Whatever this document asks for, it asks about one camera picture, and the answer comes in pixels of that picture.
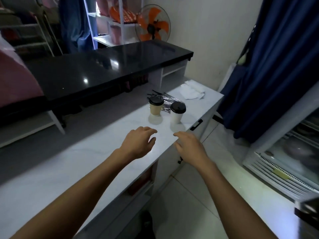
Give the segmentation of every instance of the blue curtain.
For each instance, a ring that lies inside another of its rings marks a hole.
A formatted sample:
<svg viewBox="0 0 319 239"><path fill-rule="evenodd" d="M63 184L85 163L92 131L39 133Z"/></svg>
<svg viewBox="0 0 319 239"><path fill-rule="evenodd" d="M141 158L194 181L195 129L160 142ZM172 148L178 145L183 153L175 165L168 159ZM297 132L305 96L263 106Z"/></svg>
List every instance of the blue curtain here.
<svg viewBox="0 0 319 239"><path fill-rule="evenodd" d="M69 53L93 50L84 0L59 0L59 13L62 38Z"/></svg>
<svg viewBox="0 0 319 239"><path fill-rule="evenodd" d="M218 108L251 143L319 80L319 0L264 0L261 14L249 64L235 67Z"/></svg>

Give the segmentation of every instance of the refrigerator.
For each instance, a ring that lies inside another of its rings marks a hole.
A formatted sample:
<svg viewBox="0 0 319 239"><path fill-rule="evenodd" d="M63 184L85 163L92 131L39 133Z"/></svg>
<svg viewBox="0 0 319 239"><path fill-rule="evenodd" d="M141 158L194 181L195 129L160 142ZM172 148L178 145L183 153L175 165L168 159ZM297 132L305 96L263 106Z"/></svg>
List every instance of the refrigerator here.
<svg viewBox="0 0 319 239"><path fill-rule="evenodd" d="M319 82L251 145L243 165L297 202L319 197Z"/></svg>

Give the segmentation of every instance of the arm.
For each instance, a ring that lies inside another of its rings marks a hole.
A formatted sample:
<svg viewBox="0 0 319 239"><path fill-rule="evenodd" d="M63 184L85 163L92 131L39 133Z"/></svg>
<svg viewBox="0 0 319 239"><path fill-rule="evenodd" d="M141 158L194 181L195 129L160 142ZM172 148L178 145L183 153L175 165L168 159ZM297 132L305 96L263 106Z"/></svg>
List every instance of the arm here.
<svg viewBox="0 0 319 239"><path fill-rule="evenodd" d="M120 148L35 215L11 239L72 238L117 174L152 149L156 138L149 139L156 132L149 127L130 131Z"/></svg>
<svg viewBox="0 0 319 239"><path fill-rule="evenodd" d="M174 136L181 140L181 144L174 145L183 160L193 165L204 179L229 239L277 238L208 158L193 134L177 132Z"/></svg>

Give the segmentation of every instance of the white marble countertop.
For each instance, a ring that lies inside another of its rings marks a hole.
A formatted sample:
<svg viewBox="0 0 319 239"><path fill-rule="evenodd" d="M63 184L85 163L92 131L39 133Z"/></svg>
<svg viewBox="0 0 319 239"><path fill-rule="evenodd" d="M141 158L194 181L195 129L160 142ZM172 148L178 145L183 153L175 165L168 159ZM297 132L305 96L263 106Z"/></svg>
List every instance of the white marble countertop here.
<svg viewBox="0 0 319 239"><path fill-rule="evenodd" d="M184 101L187 110L182 124L171 127L169 113L162 111L157 118L149 116L146 94L152 89L155 88L148 83L70 116L64 136L51 127L0 149L0 238L9 238L104 161L120 147L130 130L139 126L157 129L152 151L119 173L84 227L176 141L175 131L188 130L223 96L205 87L203 99L184 100L179 88L173 89L168 93Z"/></svg>

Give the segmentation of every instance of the electric fan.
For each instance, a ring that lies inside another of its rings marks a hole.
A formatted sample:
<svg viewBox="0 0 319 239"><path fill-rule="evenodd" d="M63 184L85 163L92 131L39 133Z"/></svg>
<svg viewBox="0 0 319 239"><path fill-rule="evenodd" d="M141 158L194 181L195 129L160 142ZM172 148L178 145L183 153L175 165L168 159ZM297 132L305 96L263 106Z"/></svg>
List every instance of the electric fan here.
<svg viewBox="0 0 319 239"><path fill-rule="evenodd" d="M171 33L171 22L165 10L158 5L144 6L137 15L136 35L140 41L167 41Z"/></svg>

